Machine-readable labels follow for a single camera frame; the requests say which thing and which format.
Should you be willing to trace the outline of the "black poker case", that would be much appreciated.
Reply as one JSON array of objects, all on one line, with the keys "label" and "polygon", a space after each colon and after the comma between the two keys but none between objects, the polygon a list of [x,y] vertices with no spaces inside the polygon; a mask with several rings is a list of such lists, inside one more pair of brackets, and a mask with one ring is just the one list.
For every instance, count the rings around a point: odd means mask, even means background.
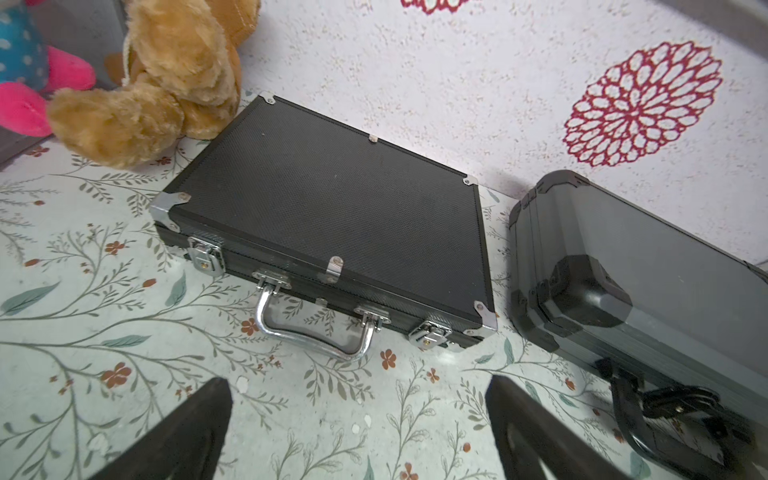
[{"label": "black poker case", "polygon": [[[261,93],[149,206],[165,246],[212,277],[254,282],[265,334],[343,361],[388,328],[421,349],[498,330],[477,182]],[[357,320],[353,349],[271,326],[284,292]]]}]

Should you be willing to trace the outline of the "grey poker case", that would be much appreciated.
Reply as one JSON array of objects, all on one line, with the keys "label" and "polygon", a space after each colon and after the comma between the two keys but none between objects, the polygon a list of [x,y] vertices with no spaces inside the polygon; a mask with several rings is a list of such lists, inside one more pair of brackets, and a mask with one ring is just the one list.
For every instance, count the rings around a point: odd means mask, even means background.
[{"label": "grey poker case", "polygon": [[508,311],[610,385],[641,458],[690,479],[767,473],[767,275],[570,170],[511,210]]}]

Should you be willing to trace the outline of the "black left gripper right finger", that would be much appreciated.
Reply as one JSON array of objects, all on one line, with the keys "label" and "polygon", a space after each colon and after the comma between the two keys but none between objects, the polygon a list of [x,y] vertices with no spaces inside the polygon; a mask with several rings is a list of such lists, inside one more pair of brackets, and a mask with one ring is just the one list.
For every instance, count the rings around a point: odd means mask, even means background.
[{"label": "black left gripper right finger", "polygon": [[627,476],[511,379],[494,376],[485,393],[490,426],[507,479],[609,480]]}]

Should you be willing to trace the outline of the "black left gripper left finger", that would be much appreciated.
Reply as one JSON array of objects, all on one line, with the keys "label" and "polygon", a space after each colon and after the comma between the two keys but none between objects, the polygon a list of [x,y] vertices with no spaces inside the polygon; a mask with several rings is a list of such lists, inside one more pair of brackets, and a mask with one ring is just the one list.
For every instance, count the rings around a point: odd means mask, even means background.
[{"label": "black left gripper left finger", "polygon": [[211,479],[232,414],[229,382],[215,377],[93,477]]}]

